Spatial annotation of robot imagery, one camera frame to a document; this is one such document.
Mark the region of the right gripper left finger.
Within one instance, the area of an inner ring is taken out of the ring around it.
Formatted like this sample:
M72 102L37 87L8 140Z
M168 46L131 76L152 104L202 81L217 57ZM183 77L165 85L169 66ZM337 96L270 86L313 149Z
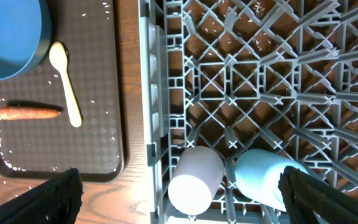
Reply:
M78 169L0 205L0 223L74 223L82 206L83 183Z

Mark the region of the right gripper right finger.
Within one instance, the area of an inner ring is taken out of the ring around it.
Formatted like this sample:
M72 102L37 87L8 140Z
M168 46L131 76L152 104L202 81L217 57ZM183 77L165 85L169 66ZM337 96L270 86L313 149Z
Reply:
M358 201L294 167L278 182L290 223L358 223Z

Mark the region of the light blue plastic cup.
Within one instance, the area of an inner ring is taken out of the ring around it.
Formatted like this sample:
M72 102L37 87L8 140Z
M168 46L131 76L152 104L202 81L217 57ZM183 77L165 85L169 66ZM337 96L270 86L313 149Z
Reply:
M278 182L286 167L308 173L300 163L281 155L262 149L248 150L234 166L237 188L245 197L284 212L286 208Z

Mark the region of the pink plastic cup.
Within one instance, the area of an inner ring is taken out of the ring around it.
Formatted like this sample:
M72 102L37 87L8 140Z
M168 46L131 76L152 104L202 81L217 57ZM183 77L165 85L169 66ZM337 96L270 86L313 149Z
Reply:
M180 156L168 185L172 205L187 215L205 212L224 175L224 164L212 149L189 147Z

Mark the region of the dark blue plate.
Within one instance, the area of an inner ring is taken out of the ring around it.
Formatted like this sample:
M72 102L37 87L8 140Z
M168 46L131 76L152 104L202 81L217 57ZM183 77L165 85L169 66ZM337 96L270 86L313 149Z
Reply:
M47 53L51 36L46 0L0 0L0 80L35 68Z

